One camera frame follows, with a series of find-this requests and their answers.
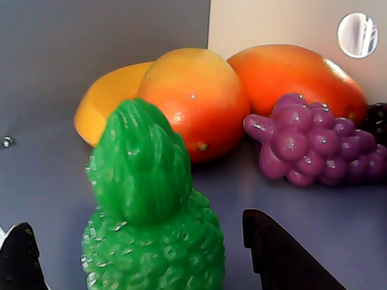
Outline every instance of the table surface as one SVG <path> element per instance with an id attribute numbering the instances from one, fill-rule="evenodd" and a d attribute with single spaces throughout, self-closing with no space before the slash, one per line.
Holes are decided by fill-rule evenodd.
<path id="1" fill-rule="evenodd" d="M 95 202 L 83 172 L 89 147 L 71 120 L 13 136 L 0 151 L 0 224 L 29 221 L 53 290 L 85 290 L 80 238 Z M 387 188 L 381 185 L 308 189 L 268 182 L 252 148 L 242 143 L 221 161 L 193 169 L 225 236 L 225 290 L 260 289 L 250 251 L 242 244 L 241 216 L 258 208 L 276 219 L 348 290 L 387 285 Z"/>

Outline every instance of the pineapple crown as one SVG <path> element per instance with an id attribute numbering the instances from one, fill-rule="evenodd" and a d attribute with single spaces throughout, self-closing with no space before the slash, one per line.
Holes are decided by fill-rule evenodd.
<path id="1" fill-rule="evenodd" d="M 192 190 L 182 137 L 156 106 L 139 98 L 110 115 L 86 174 L 103 212 L 131 225 L 165 221 Z"/>

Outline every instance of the plastic fruit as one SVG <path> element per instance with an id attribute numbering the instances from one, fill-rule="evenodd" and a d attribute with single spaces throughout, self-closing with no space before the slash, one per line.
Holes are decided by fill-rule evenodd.
<path id="1" fill-rule="evenodd" d="M 368 106 L 368 115 L 362 130 L 370 132 L 378 143 L 387 146 L 387 103 Z"/>
<path id="2" fill-rule="evenodd" d="M 286 177 L 307 186 L 376 182 L 387 177 L 387 147 L 326 104 L 310 105 L 295 93 L 283 95 L 270 118 L 251 114 L 245 131 L 263 143 L 259 168 L 270 179 Z"/>
<path id="3" fill-rule="evenodd" d="M 157 59 L 137 96 L 156 105 L 181 134 L 193 163 L 214 160 L 235 148 L 250 113 L 241 81 L 222 57 L 181 48 Z"/>
<path id="4" fill-rule="evenodd" d="M 218 217 L 192 187 L 188 152 L 160 110 L 124 101 L 86 172 L 98 203 L 82 235 L 88 289 L 222 289 Z"/>
<path id="5" fill-rule="evenodd" d="M 240 76 L 252 113 L 270 116 L 280 96 L 298 92 L 308 103 L 326 103 L 335 117 L 356 126 L 367 112 L 357 83 L 332 60 L 295 45 L 261 45 L 232 56 L 228 62 Z"/>
<path id="6" fill-rule="evenodd" d="M 138 63 L 109 72 L 96 80 L 76 111 L 74 125 L 79 136 L 96 146 L 110 114 L 124 100 L 135 97 L 141 79 L 152 62 Z"/>

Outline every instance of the black object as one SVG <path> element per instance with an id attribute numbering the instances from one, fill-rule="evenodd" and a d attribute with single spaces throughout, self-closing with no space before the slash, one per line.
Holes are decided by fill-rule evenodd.
<path id="1" fill-rule="evenodd" d="M 15 225 L 0 247 L 0 290 L 48 290 L 31 225 Z"/>
<path id="2" fill-rule="evenodd" d="M 244 246 L 262 290 L 346 290 L 276 221 L 260 210 L 245 210 Z"/>
<path id="3" fill-rule="evenodd" d="M 368 115 L 361 130 L 373 134 L 377 144 L 387 146 L 387 103 L 368 105 Z"/>

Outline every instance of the grape bunch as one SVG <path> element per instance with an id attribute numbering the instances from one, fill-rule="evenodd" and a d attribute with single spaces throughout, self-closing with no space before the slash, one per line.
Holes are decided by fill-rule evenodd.
<path id="1" fill-rule="evenodd" d="M 378 144 L 387 146 L 387 103 L 368 105 L 368 116 L 361 129 L 373 134 Z"/>
<path id="2" fill-rule="evenodd" d="M 262 143 L 259 168 L 267 178 L 335 186 L 387 177 L 387 147 L 349 119 L 335 118 L 326 104 L 308 105 L 299 94 L 283 95 L 270 118 L 246 116 L 244 129 Z"/>

